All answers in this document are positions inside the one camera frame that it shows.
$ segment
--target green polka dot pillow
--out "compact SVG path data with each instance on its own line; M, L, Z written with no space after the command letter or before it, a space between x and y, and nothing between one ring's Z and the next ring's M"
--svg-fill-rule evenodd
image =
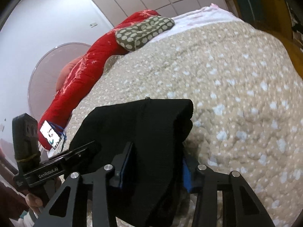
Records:
M174 25L175 22L170 18L152 16L130 27L117 30L116 41L126 50L135 51Z

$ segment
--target orange pillow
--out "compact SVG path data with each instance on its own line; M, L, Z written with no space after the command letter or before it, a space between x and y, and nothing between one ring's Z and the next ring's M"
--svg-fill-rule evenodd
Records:
M81 60L82 57L83 57L83 55L79 56L78 58L76 58L76 59L72 60L70 63L68 63L65 67L63 67L63 69L61 70L59 77L57 79L56 91L59 91L62 88L66 78L71 73L74 66L79 62L79 60Z

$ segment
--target beige blanket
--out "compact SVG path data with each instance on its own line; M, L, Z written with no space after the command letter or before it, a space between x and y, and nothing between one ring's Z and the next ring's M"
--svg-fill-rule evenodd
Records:
M211 24L118 60L73 111L68 144L97 106L189 98L186 148L216 171L239 171L275 225L288 227L303 208L302 87L276 38L244 22Z

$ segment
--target tag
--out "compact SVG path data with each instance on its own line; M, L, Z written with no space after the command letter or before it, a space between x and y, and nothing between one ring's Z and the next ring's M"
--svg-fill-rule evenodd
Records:
M40 131L42 135L47 139L48 143L53 147L53 149L56 149L59 142L62 140L61 136L55 132L53 127L47 121L44 121Z

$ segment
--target pillow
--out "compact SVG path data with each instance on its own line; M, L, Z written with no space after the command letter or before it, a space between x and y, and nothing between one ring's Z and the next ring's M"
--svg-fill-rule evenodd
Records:
M174 25L175 22L170 18L152 16L116 31L116 42L128 51L135 51L162 32L170 30Z
M79 62L79 60L81 60L82 57L83 57L83 55L79 56L78 58L72 60L65 67L62 68L62 70L61 70L61 72L59 74L59 77L57 79L56 92L58 92L62 88L62 86L63 86L66 78L71 73L71 71L74 68L74 66Z
M125 55L128 52L116 43L115 32L155 15L159 14L149 9L134 13L100 37L79 60L38 123L39 142L46 150L49 151L52 147L40 132L44 121L47 120L65 128L73 109L78 106L103 74L106 60L112 55Z

